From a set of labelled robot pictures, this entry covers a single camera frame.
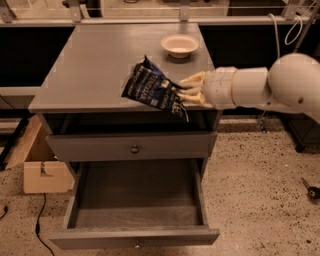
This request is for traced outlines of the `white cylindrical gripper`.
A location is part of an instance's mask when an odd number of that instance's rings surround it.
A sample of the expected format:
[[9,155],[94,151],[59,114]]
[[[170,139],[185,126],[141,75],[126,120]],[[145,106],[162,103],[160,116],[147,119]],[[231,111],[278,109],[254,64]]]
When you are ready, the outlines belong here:
[[201,87],[179,89],[177,95],[193,104],[203,105],[206,99],[215,109],[234,109],[236,105],[232,99],[232,85],[236,71],[235,67],[219,67],[210,72],[197,72],[182,79],[180,83],[204,82],[203,91]]

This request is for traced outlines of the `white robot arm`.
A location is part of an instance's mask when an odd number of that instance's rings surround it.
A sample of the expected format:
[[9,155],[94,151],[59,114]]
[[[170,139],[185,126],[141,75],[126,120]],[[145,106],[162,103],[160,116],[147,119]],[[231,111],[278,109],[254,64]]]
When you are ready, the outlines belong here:
[[271,68],[201,71],[179,85],[178,96],[194,104],[304,114],[320,123],[320,63],[305,54],[284,55]]

